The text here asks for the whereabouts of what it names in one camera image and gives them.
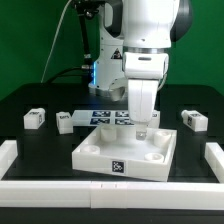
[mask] black and white pattern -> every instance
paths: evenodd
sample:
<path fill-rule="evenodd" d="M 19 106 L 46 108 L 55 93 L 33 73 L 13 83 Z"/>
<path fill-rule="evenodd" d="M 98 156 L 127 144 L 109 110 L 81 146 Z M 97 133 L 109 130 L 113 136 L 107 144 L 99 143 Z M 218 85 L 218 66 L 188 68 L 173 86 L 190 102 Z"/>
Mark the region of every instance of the black and white pattern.
<path fill-rule="evenodd" d="M 92 118 L 90 121 L 91 125 L 99 125 L 99 124 L 109 124 L 109 118 Z"/>
<path fill-rule="evenodd" d="M 112 172 L 124 173 L 124 162 L 112 161 Z"/>
<path fill-rule="evenodd" d="M 192 125 L 192 118 L 191 118 L 190 116 L 188 116 L 187 124 L 188 124 L 189 126 Z"/>
<path fill-rule="evenodd" d="M 93 111 L 92 117 L 110 117 L 110 111 Z"/>
<path fill-rule="evenodd" d="M 43 121 L 43 119 L 42 119 L 42 115 L 40 114 L 40 115 L 39 115 L 39 124 L 41 124 L 42 121 Z"/>
<path fill-rule="evenodd" d="M 128 111 L 116 111 L 115 112 L 115 117 L 128 117 Z"/>
<path fill-rule="evenodd" d="M 118 124 L 118 125 L 133 125 L 130 120 L 127 118 L 117 118 L 115 119 L 115 124 Z"/>

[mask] black tabletop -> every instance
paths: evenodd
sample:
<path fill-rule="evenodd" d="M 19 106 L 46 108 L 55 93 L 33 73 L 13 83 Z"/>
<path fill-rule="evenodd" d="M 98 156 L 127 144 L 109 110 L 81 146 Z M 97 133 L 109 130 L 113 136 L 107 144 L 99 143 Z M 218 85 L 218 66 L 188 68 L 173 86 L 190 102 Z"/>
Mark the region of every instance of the black tabletop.
<path fill-rule="evenodd" d="M 25 130 L 23 116 L 32 108 L 44 108 L 46 121 L 38 130 Z M 73 134 L 60 135 L 56 113 L 74 110 L 127 110 L 127 100 L 112 102 L 90 95 L 88 88 L 75 84 L 24 85 L 0 102 L 0 144 L 16 139 L 18 157 L 4 180 L 100 180 L 142 181 L 72 170 L 72 151 L 94 127 L 74 127 Z M 224 97 L 208 86 L 165 85 L 158 93 L 160 128 L 177 130 L 177 144 L 169 182 L 217 183 L 204 159 L 205 143 L 224 146 Z M 183 124 L 181 112 L 197 110 L 209 118 L 207 132 L 193 132 Z M 221 211 L 116 210 L 0 208 L 7 223 L 221 223 Z"/>

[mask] green wall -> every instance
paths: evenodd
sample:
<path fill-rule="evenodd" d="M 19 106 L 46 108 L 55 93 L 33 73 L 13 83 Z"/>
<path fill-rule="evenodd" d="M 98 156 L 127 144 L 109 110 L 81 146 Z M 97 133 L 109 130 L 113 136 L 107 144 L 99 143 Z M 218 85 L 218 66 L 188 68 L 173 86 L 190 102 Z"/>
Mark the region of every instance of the green wall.
<path fill-rule="evenodd" d="M 40 82 L 67 0 L 0 0 L 0 99 L 25 83 Z M 224 95 L 223 0 L 192 0 L 191 30 L 170 49 L 168 83 L 204 84 Z M 88 22 L 93 58 L 98 55 L 97 20 Z M 77 15 L 69 9 L 46 79 L 79 66 L 83 59 Z"/>

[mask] small white block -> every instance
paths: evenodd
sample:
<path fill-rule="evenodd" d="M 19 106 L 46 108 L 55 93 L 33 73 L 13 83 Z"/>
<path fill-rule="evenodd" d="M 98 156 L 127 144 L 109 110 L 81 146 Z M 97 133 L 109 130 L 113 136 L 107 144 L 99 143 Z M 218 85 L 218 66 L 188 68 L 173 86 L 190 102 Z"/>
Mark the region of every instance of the small white block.
<path fill-rule="evenodd" d="M 208 118 L 200 114 L 198 111 L 184 110 L 182 111 L 181 116 L 183 117 L 183 123 L 189 128 L 191 128 L 193 131 L 207 131 Z"/>
<path fill-rule="evenodd" d="M 73 133 L 72 117 L 68 112 L 56 114 L 57 127 L 60 134 Z"/>
<path fill-rule="evenodd" d="M 152 119 L 149 122 L 149 128 L 159 128 L 160 124 L 160 111 L 154 110 L 152 113 Z"/>
<path fill-rule="evenodd" d="M 43 108 L 32 109 L 23 119 L 25 129 L 38 129 L 45 121 L 45 110 Z"/>

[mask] white tray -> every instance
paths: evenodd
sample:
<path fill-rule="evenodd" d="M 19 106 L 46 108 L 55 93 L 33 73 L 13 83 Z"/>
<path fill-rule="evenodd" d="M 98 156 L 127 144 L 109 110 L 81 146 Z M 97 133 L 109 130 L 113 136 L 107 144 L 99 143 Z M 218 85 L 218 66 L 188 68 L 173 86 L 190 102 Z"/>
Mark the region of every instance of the white tray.
<path fill-rule="evenodd" d="M 167 181 L 175 144 L 175 130 L 147 128 L 139 141 L 135 126 L 100 125 L 73 151 L 73 169 Z"/>

